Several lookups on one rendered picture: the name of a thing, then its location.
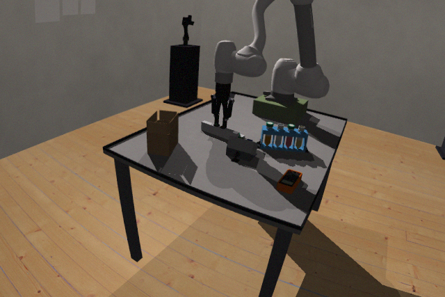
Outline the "orange digital multimeter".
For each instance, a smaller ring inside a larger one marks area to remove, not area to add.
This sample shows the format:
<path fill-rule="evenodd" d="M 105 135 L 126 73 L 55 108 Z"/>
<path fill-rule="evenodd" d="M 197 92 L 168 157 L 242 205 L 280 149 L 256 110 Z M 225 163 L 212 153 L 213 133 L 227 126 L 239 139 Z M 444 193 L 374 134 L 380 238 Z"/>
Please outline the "orange digital multimeter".
<path fill-rule="evenodd" d="M 277 190 L 292 194 L 302 178 L 302 173 L 288 169 L 277 183 Z"/>

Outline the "brown cardboard box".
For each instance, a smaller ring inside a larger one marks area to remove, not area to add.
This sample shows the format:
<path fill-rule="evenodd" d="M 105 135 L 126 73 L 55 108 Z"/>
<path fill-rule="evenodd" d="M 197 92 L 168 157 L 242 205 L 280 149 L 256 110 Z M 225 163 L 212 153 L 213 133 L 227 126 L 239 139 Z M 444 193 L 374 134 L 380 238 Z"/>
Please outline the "brown cardboard box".
<path fill-rule="evenodd" d="M 149 119 L 147 119 L 148 154 L 157 154 L 162 156 L 171 155 L 178 143 L 178 120 L 179 113 L 176 111 L 162 110 L 159 110 L 159 120 L 157 120 L 157 111 Z M 168 134 L 166 123 L 168 123 Z"/>

